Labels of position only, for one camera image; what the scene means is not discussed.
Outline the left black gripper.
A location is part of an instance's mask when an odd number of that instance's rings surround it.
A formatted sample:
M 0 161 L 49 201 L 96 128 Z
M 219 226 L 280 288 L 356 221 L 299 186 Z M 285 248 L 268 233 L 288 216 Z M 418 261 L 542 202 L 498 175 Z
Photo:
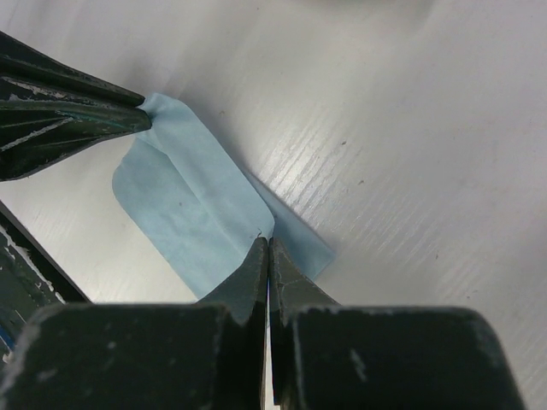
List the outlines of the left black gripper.
M 40 243 L 1 206 L 1 362 L 9 362 L 16 340 L 40 308 L 90 299 Z

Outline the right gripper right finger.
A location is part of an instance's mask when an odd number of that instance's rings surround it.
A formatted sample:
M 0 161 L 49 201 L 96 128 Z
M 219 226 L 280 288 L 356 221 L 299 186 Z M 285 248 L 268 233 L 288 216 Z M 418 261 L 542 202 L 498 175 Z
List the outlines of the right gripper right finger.
M 343 306 L 269 244 L 273 400 L 283 409 L 522 409 L 490 324 L 463 307 Z

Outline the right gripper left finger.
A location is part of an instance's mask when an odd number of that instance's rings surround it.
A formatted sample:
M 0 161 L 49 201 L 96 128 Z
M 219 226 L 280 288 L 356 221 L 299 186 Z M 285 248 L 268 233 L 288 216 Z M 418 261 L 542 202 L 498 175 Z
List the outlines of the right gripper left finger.
M 4 409 L 261 409 L 268 242 L 191 304 L 70 303 L 25 325 Z

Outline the light blue cleaning cloth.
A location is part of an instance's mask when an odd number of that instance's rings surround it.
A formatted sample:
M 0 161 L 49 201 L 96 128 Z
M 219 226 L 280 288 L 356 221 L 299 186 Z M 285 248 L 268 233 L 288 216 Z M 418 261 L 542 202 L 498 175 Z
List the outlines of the light blue cleaning cloth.
M 180 100 L 154 93 L 112 189 L 127 215 L 196 298 L 243 263 L 253 242 L 278 238 L 302 274 L 315 279 L 334 251 L 262 182 L 241 170 Z

